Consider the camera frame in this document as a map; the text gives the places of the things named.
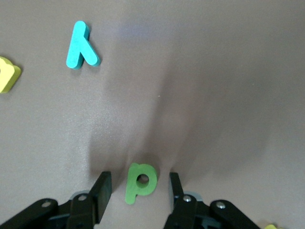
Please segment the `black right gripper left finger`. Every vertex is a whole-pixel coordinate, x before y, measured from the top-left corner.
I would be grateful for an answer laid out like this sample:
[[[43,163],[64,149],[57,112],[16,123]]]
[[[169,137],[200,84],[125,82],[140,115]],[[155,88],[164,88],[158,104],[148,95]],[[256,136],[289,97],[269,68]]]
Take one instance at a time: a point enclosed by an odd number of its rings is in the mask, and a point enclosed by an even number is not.
[[[112,194],[111,172],[102,172],[88,192],[62,205],[43,198],[1,224],[2,229],[92,229],[99,224]]]

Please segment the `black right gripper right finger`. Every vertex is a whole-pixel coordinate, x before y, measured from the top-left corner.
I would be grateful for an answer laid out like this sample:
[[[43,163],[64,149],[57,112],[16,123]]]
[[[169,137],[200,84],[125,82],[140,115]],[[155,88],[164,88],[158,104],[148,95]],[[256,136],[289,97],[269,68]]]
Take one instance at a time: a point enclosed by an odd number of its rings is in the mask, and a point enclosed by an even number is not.
[[[219,199],[206,205],[183,191],[179,174],[169,174],[173,211],[165,229],[257,229],[259,228],[230,201]]]

